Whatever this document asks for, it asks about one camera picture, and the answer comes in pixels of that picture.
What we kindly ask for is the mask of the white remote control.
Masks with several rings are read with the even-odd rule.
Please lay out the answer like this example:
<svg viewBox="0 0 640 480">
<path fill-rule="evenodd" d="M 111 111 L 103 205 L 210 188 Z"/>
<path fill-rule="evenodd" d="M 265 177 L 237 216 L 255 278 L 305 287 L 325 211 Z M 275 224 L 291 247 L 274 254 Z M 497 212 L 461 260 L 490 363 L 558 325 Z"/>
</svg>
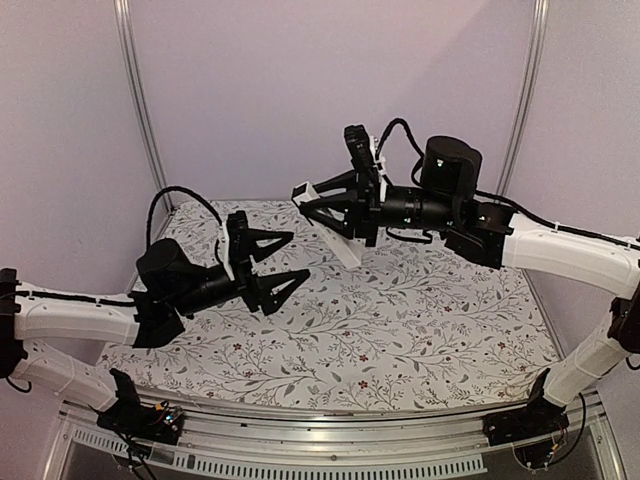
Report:
<svg viewBox="0 0 640 480">
<path fill-rule="evenodd" d="M 319 198 L 319 194 L 310 182 L 296 186 L 291 194 L 291 200 L 299 212 L 309 221 L 342 265 L 348 270 L 360 267 L 364 246 L 356 240 L 346 238 L 341 233 L 342 222 L 331 211 L 320 208 L 312 209 L 309 213 L 303 212 L 303 206 L 306 203 Z"/>
</svg>

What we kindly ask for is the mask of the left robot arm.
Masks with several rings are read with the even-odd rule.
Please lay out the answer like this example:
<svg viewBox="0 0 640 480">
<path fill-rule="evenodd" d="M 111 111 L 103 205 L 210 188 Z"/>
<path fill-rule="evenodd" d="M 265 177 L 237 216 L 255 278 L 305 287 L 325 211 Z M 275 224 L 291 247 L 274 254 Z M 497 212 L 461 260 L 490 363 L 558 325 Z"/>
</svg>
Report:
<svg viewBox="0 0 640 480">
<path fill-rule="evenodd" d="M 234 236 L 224 261 L 191 262 L 170 238 L 154 242 L 137 260 L 144 288 L 119 295 L 84 295 L 22 283 L 1 271 L 1 376 L 45 386 L 109 414 L 128 434 L 148 426 L 134 382 L 46 345 L 49 338 L 97 340 L 155 349 L 180 336 L 183 321 L 208 308 L 241 299 L 252 313 L 277 312 L 310 276 L 306 269 L 258 275 L 255 263 L 286 246 L 290 232 L 250 229 Z"/>
</svg>

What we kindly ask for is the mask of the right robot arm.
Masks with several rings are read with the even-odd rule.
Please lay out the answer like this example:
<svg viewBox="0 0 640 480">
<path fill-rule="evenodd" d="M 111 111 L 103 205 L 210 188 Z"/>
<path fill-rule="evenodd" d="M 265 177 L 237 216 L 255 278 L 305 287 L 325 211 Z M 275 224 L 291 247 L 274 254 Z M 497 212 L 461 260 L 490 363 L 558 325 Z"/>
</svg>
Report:
<svg viewBox="0 0 640 480">
<path fill-rule="evenodd" d="M 347 267 L 352 242 L 376 244 L 381 228 L 437 232 L 446 248 L 476 265 L 554 274 L 613 294 L 610 317 L 564 360 L 541 373 L 517 427 L 537 436 L 583 389 L 639 351 L 639 242 L 543 220 L 515 202 L 477 188 L 481 153 L 449 136 L 428 139 L 418 187 L 394 186 L 381 143 L 348 133 L 352 168 L 319 184 L 295 187 L 292 200 L 329 230 L 328 244 Z"/>
</svg>

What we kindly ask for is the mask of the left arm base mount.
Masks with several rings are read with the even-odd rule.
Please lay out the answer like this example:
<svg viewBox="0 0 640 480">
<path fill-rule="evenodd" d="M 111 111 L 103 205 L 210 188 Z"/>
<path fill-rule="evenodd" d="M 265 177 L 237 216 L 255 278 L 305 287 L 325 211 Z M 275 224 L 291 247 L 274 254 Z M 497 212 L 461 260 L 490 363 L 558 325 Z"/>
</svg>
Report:
<svg viewBox="0 0 640 480">
<path fill-rule="evenodd" d="M 184 426 L 184 410 L 168 401 L 145 406 L 126 373 L 115 368 L 109 373 L 116 384 L 116 402 L 98 413 L 97 426 L 123 436 L 177 445 Z"/>
</svg>

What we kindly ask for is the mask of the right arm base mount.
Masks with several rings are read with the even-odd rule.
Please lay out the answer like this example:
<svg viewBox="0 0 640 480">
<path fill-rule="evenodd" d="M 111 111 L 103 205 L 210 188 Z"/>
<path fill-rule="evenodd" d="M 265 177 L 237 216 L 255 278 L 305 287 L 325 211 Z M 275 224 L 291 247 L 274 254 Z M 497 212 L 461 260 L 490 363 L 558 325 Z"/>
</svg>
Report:
<svg viewBox="0 0 640 480">
<path fill-rule="evenodd" d="M 544 398 L 544 382 L 549 372 L 547 368 L 538 375 L 524 406 L 482 418 L 482 431 L 491 446 L 550 434 L 569 426 L 566 407 Z"/>
</svg>

